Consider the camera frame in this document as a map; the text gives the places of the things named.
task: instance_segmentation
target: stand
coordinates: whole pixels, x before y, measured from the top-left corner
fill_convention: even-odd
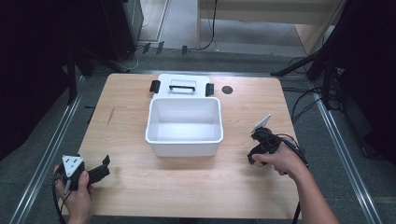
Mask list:
[[[328,96],[332,72],[335,70],[334,58],[335,55],[341,51],[339,44],[342,41],[341,36],[347,32],[347,27],[351,25],[352,18],[356,17],[357,8],[360,6],[359,0],[347,1],[343,13],[341,14],[340,21],[335,25],[326,43],[318,51],[279,72],[271,73],[271,76],[283,77],[307,63],[313,62],[306,76],[308,80],[317,80],[322,72],[324,72],[322,98],[323,104],[329,108]]]

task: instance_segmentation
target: metal rail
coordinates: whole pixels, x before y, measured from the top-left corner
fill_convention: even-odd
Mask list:
[[[312,81],[310,82],[310,85],[312,88],[318,87],[318,85]],[[315,100],[320,98],[317,93],[314,94],[314,97]],[[335,121],[332,117],[332,113],[326,109],[321,101],[318,101],[318,108],[335,144],[335,148],[337,149],[338,155],[340,156],[340,160],[344,165],[344,169],[346,170],[346,174],[349,178],[352,188],[355,190],[356,197],[361,204],[361,209],[366,216],[367,222],[373,224],[382,224],[383,222],[381,216],[375,208],[375,204],[373,203],[370,192],[364,184],[361,174],[359,173],[355,162],[349,154],[342,135],[338,131],[337,125],[335,124]]]
[[[35,201],[35,197],[37,196],[40,188],[46,178],[46,174],[50,168],[50,165],[53,162],[53,158],[58,152],[59,145],[62,143],[64,138],[64,134],[72,120],[76,109],[78,107],[79,101],[81,100],[81,95],[85,87],[85,77],[80,77],[78,80],[78,95],[76,99],[73,101],[71,105],[69,105],[64,111],[64,115],[62,116],[61,122],[55,130],[54,135],[49,141],[49,145],[44,152],[43,158],[35,169],[35,173],[32,176],[29,184],[27,185],[24,193],[22,194],[21,200],[18,204],[17,209],[14,212],[10,224],[14,223],[24,223],[30,209],[32,208],[33,202]]]

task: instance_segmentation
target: white plastic container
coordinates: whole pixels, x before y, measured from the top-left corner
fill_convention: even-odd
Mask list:
[[[219,99],[182,95],[151,100],[146,141],[160,157],[215,156],[223,139]]]

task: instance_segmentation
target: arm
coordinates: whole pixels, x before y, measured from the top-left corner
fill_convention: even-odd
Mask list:
[[[304,223],[339,223],[308,168],[283,142],[276,153],[255,154],[252,159],[271,163],[280,175],[288,174],[294,180]]]
[[[72,191],[65,201],[66,195],[64,195],[64,182],[59,180],[56,185],[56,190],[61,195],[64,205],[69,211],[69,224],[88,224],[91,220],[91,196],[92,186],[88,186],[90,180],[88,172],[84,171],[78,180],[78,190]]]

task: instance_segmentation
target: black handle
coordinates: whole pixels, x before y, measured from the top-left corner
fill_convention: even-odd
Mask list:
[[[195,91],[195,87],[188,87],[188,86],[169,86],[169,89],[173,89],[173,88],[179,88],[179,89],[192,89],[193,91]]]

